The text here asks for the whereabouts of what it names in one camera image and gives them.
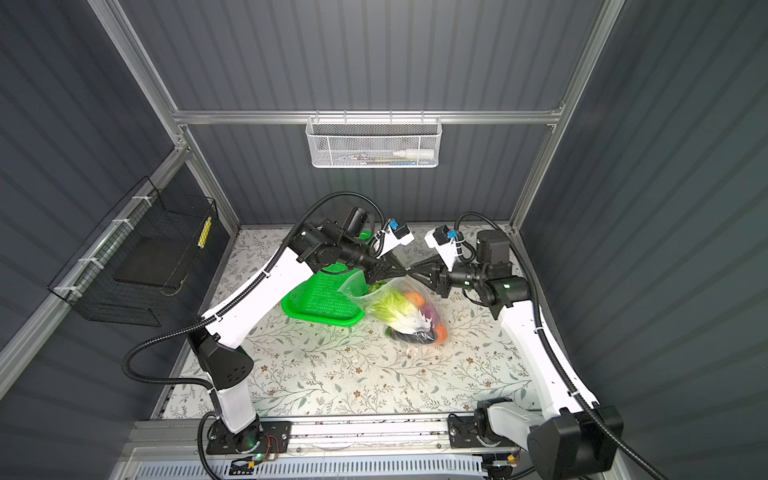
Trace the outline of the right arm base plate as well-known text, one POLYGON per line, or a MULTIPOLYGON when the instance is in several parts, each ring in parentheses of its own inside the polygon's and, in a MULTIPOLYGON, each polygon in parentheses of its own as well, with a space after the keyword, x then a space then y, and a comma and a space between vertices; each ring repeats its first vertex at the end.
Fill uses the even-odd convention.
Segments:
POLYGON ((516 447, 511 440, 491 432, 477 416, 450 413, 446 422, 449 443, 454 449, 516 447))

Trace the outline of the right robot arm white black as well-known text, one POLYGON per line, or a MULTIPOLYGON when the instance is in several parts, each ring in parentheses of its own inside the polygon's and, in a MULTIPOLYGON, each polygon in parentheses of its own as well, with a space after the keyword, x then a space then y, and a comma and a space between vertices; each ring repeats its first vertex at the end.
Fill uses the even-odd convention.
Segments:
POLYGON ((513 444, 528 453, 543 479, 585 479, 609 471, 623 420, 615 408, 599 404, 568 363, 543 319, 534 287, 514 272, 508 236, 496 229, 479 232, 471 262, 461 258, 463 238, 456 230, 434 228, 425 242, 436 253, 413 264, 410 277, 442 297, 458 288, 475 291, 516 345, 539 401, 535 411, 502 398, 481 401, 473 421, 450 421, 453 443, 513 444))

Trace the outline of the purple eggplant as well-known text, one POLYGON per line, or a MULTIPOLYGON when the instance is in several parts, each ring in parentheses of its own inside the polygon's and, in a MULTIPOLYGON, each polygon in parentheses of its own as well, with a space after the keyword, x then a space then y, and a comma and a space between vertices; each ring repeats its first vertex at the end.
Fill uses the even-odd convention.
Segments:
POLYGON ((421 313, 423 316, 428 319, 431 323, 439 322, 440 316, 437 313, 437 310, 432 304, 425 304, 424 307, 421 309, 421 313))

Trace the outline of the clear zip top bag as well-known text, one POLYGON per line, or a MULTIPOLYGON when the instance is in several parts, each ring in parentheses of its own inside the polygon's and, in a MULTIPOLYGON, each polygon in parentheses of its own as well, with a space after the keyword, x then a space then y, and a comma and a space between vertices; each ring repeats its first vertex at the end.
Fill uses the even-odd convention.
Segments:
POLYGON ((411 277, 368 285, 364 274, 352 274, 338 292, 363 313, 385 326, 385 334, 412 345, 439 346, 448 339, 429 291, 411 277))

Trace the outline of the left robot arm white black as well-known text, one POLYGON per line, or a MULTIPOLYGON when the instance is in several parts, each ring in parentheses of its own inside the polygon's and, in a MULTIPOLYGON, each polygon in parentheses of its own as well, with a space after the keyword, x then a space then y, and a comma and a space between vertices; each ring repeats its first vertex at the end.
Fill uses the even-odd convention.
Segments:
POLYGON ((413 240, 411 229, 394 219, 385 221, 369 244, 344 224, 305 220, 289 231, 260 270, 203 313, 204 332, 192 340, 192 349, 211 382, 207 390, 215 414, 229 433, 239 434, 257 420, 247 384, 254 362, 242 343, 263 317, 296 287, 336 263, 362 271, 368 284, 404 276, 393 250, 413 240))

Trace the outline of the red tomato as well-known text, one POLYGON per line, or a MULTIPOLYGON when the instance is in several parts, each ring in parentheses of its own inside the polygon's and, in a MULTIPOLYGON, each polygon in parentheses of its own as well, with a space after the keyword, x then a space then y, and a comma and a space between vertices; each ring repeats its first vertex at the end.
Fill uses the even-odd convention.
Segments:
POLYGON ((447 338, 448 338, 448 332, 447 332, 447 329, 446 329, 446 327, 444 325, 438 325, 435 328, 435 333, 436 333, 436 336, 437 336, 436 342, 435 342, 436 345, 440 345, 440 344, 444 343, 447 340, 447 338))

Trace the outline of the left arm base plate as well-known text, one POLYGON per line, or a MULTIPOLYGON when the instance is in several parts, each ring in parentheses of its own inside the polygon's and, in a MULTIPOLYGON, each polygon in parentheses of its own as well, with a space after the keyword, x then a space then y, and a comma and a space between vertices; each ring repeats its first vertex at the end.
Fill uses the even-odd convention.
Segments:
POLYGON ((240 433, 232 433, 222 420, 216 420, 205 433, 205 453, 209 455, 285 453, 291 438, 292 426, 293 424, 288 421, 263 422, 257 419, 240 433))

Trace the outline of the napa cabbage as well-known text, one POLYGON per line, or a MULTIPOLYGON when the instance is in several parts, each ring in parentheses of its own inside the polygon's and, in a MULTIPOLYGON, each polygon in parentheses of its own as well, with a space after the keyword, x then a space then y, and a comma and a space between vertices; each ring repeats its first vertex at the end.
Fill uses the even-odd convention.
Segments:
POLYGON ((390 328, 402 333, 429 331, 431 322, 421 313, 421 307, 415 305, 406 295, 412 290, 401 290, 398 287, 384 286, 373 293, 365 311, 374 319, 381 321, 390 328))

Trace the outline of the green plastic basket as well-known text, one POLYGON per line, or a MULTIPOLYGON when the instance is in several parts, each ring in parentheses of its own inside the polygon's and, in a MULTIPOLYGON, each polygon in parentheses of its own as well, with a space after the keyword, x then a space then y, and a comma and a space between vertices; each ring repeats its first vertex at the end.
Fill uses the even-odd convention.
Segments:
POLYGON ((283 313, 292 319, 331 326, 356 325, 364 313, 339 291, 353 273, 342 254, 323 254, 317 271, 283 297, 283 313))

